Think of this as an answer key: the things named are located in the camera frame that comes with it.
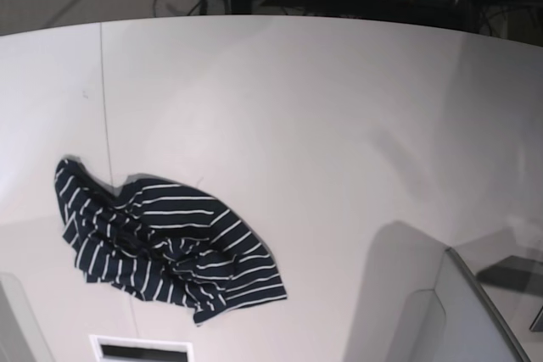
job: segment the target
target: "white panel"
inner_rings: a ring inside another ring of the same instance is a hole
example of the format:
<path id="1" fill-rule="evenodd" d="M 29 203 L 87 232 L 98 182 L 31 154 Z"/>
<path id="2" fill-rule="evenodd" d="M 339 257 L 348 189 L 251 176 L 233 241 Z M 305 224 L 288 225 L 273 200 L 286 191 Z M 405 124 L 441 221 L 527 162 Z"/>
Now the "white panel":
<path id="1" fill-rule="evenodd" d="M 13 275 L 0 274 L 0 292 L 6 302 L 0 308 L 4 308 L 4 315 L 7 313 L 5 308 L 9 309 L 9 313 L 14 318 L 14 320 L 1 319 L 1 326 L 8 328 L 11 335 L 8 337 L 0 335 L 0 343 L 3 340 L 18 343 L 18 346 L 22 343 L 24 348 L 30 350 L 36 362 L 54 362 L 20 281 Z M 23 354 L 18 353 L 14 357 L 15 360 L 21 360 Z"/>
<path id="2" fill-rule="evenodd" d="M 444 329 L 445 310 L 435 291 L 412 293 L 401 312 L 386 362 L 433 362 Z"/>
<path id="3" fill-rule="evenodd" d="M 461 33 L 334 19 L 104 24 L 115 185 L 155 174 L 221 198 L 290 296 L 198 329 L 185 309 L 134 303 L 142 335 L 193 342 L 202 362 L 384 360 L 406 296 L 434 284 L 434 239 L 451 234 L 428 161 L 463 46 Z M 395 220 L 428 250 L 372 253 Z"/>
<path id="4" fill-rule="evenodd" d="M 99 25 L 0 37 L 0 229 L 59 213 L 66 154 L 109 181 L 99 39 Z"/>
<path id="5" fill-rule="evenodd" d="M 447 318 L 435 362 L 516 361 L 494 321 L 449 255 L 444 257 L 435 292 Z"/>

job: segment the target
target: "table surface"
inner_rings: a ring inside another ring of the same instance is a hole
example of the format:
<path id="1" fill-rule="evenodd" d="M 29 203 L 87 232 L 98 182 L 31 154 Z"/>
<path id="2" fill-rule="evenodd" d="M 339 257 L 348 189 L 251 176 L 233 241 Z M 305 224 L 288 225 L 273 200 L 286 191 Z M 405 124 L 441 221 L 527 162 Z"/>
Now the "table surface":
<path id="1" fill-rule="evenodd" d="M 385 360 L 445 245 L 504 231 L 539 245 L 537 47 L 224 16 L 6 36 L 0 62 L 0 271 L 21 280 L 57 362 L 93 360 L 88 334 L 189 341 L 198 362 Z M 66 154 L 114 187 L 152 174 L 217 196 L 271 248 L 288 301 L 196 328 L 183 308 L 86 285 L 59 235 Z"/>

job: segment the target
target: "navy striped fabric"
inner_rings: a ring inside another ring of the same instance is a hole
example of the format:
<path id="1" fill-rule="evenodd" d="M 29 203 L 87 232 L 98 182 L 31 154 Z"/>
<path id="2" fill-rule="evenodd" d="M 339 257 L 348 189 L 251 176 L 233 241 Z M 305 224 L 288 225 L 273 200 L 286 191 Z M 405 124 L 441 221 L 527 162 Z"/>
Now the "navy striped fabric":
<path id="1" fill-rule="evenodd" d="M 67 159 L 57 167 L 55 189 L 63 238 L 89 283 L 192 308 L 197 324 L 287 297 L 262 242 L 199 190 L 146 178 L 115 197 Z"/>

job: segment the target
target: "striped shirt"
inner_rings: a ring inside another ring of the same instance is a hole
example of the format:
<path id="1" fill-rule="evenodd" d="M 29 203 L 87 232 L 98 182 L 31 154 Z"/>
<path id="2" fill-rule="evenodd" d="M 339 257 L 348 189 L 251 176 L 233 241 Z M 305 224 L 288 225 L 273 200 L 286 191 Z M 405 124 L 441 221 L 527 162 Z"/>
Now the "striped shirt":
<path id="1" fill-rule="evenodd" d="M 196 324 L 287 297 L 266 246 L 210 195 L 145 178 L 115 197 L 67 159 L 55 189 L 63 238 L 88 283 L 192 308 Z"/>

